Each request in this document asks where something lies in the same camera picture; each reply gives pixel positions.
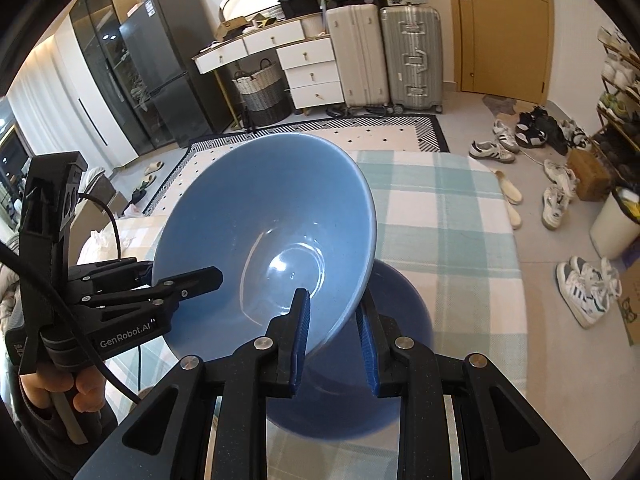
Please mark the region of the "person's left hand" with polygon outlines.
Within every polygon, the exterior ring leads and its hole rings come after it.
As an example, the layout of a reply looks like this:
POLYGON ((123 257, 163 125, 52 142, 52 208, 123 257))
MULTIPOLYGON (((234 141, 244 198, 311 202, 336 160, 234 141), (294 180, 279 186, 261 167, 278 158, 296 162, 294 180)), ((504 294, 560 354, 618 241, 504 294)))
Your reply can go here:
POLYGON ((95 366, 84 368, 74 376, 51 364, 41 363, 35 373, 21 375, 20 382, 29 402, 42 410, 52 405, 52 393, 66 393, 72 389, 77 390, 73 404, 78 412, 95 413, 106 403, 106 380, 95 366))

